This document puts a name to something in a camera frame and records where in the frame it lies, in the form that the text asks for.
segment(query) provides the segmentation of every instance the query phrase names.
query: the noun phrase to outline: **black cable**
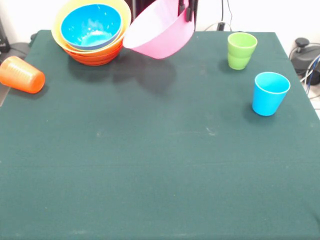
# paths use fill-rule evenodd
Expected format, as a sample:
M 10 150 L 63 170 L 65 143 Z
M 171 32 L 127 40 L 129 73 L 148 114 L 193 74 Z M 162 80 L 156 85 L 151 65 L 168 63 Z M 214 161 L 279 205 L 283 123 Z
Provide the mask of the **black cable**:
M 300 72 L 296 72 L 296 74 L 297 74 L 298 76 L 302 76 L 302 75 L 305 75 L 305 74 L 306 74 L 306 71 L 307 71 L 307 70 L 303 70 L 303 71 L 300 71 Z
M 311 100 L 311 99 L 316 99 L 316 98 L 319 98 L 319 97 L 320 97 L 320 94 L 317 95 L 317 96 L 310 97 L 309 99 Z
M 221 0 L 221 9 L 222 9 L 221 21 L 223 21 L 224 20 L 224 0 Z
M 294 53 L 295 50 L 297 50 L 298 47 L 295 47 L 294 49 L 291 50 L 291 52 L 289 53 L 289 59 L 291 60 L 291 55 Z
M 199 4 L 199 0 L 194 0 L 194 10 L 193 10 L 193 14 L 194 14 L 194 26 L 196 26 L 197 24 L 197 13 L 198 13 L 198 4 Z
M 14 48 L 14 47 L 10 47 L 11 49 L 13 49 L 13 50 L 16 50 L 16 51 L 18 51 L 19 53 L 22 53 L 22 54 L 24 54 L 24 55 L 28 55 L 27 53 L 25 53 L 24 51 L 21 51 L 21 50 L 19 50 L 19 49 L 17 49 L 17 48 Z
M 230 12 L 230 15 L 231 15 L 231 18 L 230 18 L 230 25 L 231 25 L 233 16 L 232 16 L 232 12 L 230 10 L 229 0 L 226 0 L 226 2 L 228 3 L 228 9 L 229 9 L 229 12 Z

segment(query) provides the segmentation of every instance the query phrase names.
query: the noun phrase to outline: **plastic cup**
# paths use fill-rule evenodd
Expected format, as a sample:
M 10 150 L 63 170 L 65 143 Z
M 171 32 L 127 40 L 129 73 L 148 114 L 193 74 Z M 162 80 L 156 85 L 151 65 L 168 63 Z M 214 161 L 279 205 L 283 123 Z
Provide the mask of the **plastic cup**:
M 258 40 L 246 32 L 235 32 L 228 36 L 228 64 L 235 70 L 244 69 L 254 53 Z
M 261 116 L 276 113 L 290 89 L 289 80 L 275 72 L 259 73 L 254 79 L 252 109 Z
M 17 56 L 0 65 L 0 82 L 8 87 L 36 94 L 45 85 L 45 74 Z

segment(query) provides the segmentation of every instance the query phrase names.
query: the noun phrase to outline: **cup rim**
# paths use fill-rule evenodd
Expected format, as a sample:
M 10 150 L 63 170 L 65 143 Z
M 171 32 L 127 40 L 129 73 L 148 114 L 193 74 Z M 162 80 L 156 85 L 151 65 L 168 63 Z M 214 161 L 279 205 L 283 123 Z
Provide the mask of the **cup rim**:
M 237 45 L 233 44 L 233 43 L 230 41 L 230 36 L 232 36 L 232 35 L 237 35 L 237 34 L 249 35 L 249 36 L 253 37 L 253 38 L 255 39 L 255 44 L 252 45 L 252 46 L 237 46 Z M 228 39 L 227 39 L 227 40 L 228 40 L 228 43 L 229 43 L 229 44 L 231 44 L 232 46 L 234 46 L 234 47 L 236 47 L 236 48 L 240 48 L 240 49 L 251 49 L 251 48 L 256 47 L 257 44 L 258 44 L 258 39 L 257 39 L 255 36 L 253 36 L 253 35 L 250 34 L 250 33 L 243 32 L 243 31 L 237 31 L 237 32 L 231 33 L 231 34 L 228 36 Z
M 267 90 L 263 89 L 261 86 L 259 86 L 259 84 L 257 83 L 257 78 L 258 78 L 260 75 L 263 75 L 263 74 L 274 74 L 274 75 L 278 75 L 278 76 L 280 76 L 280 77 L 282 77 L 283 79 L 286 80 L 286 82 L 289 84 L 289 87 L 287 88 L 287 90 L 282 91 L 282 92 L 267 91 Z M 274 95 L 285 94 L 285 93 L 287 93 L 287 92 L 290 90 L 290 88 L 291 88 L 291 83 L 290 83 L 290 81 L 288 80 L 288 78 L 286 78 L 285 76 L 283 76 L 283 75 L 280 74 L 280 73 L 273 72 L 273 71 L 260 72 L 257 76 L 255 76 L 255 78 L 254 78 L 254 83 L 255 83 L 255 85 L 256 85 L 259 89 L 261 89 L 261 90 L 264 91 L 265 93 L 274 94 Z

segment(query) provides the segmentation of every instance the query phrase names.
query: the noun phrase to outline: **green tablecloth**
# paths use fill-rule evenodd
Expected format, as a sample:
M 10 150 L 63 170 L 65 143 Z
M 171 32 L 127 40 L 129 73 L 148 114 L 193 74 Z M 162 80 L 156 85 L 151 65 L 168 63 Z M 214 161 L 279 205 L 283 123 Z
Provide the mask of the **green tablecloth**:
M 44 89 L 0 108 L 0 239 L 319 239 L 319 119 L 274 33 L 243 71 L 228 35 L 89 67 L 40 31 Z M 271 117 L 251 109 L 264 71 L 291 82 Z

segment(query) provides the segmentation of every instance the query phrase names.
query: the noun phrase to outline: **black device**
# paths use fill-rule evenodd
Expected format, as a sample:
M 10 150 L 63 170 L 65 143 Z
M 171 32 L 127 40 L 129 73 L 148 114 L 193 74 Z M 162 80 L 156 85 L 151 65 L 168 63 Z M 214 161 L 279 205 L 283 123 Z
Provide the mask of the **black device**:
M 9 44 L 8 37 L 0 19 L 0 64 L 10 56 L 25 59 L 29 51 L 30 47 L 26 42 Z
M 320 43 L 310 43 L 308 39 L 299 37 L 295 40 L 296 48 L 291 52 L 289 58 L 298 76 L 304 77 L 310 63 L 320 55 Z M 307 78 L 310 85 L 320 84 L 320 64 L 318 64 L 314 72 Z
M 223 31 L 223 30 L 225 30 L 225 25 L 226 25 L 225 22 L 219 22 L 219 23 L 218 23 L 218 26 L 216 27 L 216 30 L 217 30 L 217 31 Z

